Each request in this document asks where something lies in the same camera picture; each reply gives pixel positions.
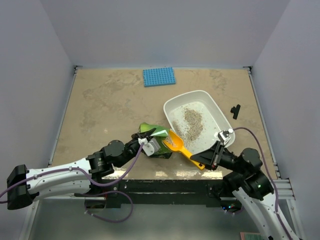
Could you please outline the orange plastic scoop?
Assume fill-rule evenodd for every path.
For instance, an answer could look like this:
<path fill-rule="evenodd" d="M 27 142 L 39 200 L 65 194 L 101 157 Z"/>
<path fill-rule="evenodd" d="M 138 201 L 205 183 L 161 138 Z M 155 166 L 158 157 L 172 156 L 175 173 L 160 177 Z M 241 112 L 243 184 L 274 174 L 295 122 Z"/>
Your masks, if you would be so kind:
<path fill-rule="evenodd" d="M 181 153 L 191 163 L 193 163 L 198 169 L 204 170 L 205 166 L 191 159 L 192 153 L 184 146 L 184 141 L 171 129 L 169 130 L 168 137 L 166 137 L 162 143 L 172 152 Z"/>

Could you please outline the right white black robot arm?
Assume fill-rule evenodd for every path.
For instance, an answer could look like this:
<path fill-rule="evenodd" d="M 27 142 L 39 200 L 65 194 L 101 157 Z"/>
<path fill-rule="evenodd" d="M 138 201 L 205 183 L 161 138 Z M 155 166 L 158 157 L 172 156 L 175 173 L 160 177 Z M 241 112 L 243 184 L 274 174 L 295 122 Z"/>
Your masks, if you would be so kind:
<path fill-rule="evenodd" d="M 256 149 L 245 148 L 236 156 L 217 141 L 190 158 L 208 170 L 222 167 L 231 171 L 223 177 L 223 192 L 242 204 L 264 240 L 299 239 L 279 207 L 273 181 L 261 170 L 263 163 Z"/>

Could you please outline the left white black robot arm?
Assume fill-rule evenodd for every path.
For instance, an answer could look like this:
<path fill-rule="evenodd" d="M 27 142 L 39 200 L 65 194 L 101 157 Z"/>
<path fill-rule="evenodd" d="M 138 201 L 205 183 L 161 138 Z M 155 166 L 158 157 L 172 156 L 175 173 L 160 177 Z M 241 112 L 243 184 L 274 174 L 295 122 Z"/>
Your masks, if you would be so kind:
<path fill-rule="evenodd" d="M 155 130 L 137 132 L 127 143 L 113 140 L 101 150 L 68 164 L 41 169 L 17 165 L 6 180 L 7 209 L 22 209 L 40 199 L 60 194 L 99 196 L 105 187 L 102 177 L 113 174 L 114 168 L 122 167 L 131 159 L 137 160 L 153 140 Z"/>

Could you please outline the green litter bag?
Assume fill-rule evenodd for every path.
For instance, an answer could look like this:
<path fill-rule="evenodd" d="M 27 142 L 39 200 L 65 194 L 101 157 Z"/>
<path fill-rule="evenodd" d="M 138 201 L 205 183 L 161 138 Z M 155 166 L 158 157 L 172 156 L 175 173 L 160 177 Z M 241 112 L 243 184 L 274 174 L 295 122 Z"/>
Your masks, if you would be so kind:
<path fill-rule="evenodd" d="M 149 158 L 169 159 L 172 151 L 163 143 L 169 136 L 170 129 L 161 125 L 143 122 L 138 129 L 138 143 L 143 153 Z"/>

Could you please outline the black bag clip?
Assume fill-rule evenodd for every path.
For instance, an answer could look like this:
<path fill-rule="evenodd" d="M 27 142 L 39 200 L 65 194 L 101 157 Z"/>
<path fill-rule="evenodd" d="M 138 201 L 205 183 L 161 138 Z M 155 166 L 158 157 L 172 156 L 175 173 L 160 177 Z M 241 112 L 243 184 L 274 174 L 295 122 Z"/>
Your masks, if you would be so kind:
<path fill-rule="evenodd" d="M 233 118 L 234 120 L 237 120 L 237 119 L 238 119 L 240 109 L 241 109 L 241 105 L 240 105 L 240 104 L 237 104 L 236 106 L 233 106 L 233 107 L 230 109 L 230 112 L 233 114 L 232 118 Z"/>

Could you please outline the white litter box tray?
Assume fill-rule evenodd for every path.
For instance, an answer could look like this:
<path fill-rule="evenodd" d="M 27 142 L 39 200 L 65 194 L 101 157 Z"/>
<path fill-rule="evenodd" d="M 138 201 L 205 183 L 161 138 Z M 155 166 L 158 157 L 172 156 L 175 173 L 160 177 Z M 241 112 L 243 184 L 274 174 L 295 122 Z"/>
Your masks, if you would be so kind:
<path fill-rule="evenodd" d="M 204 90 L 186 92 L 167 100 L 163 111 L 171 129 L 192 154 L 209 149 L 219 140 L 219 132 L 232 128 L 214 99 Z"/>

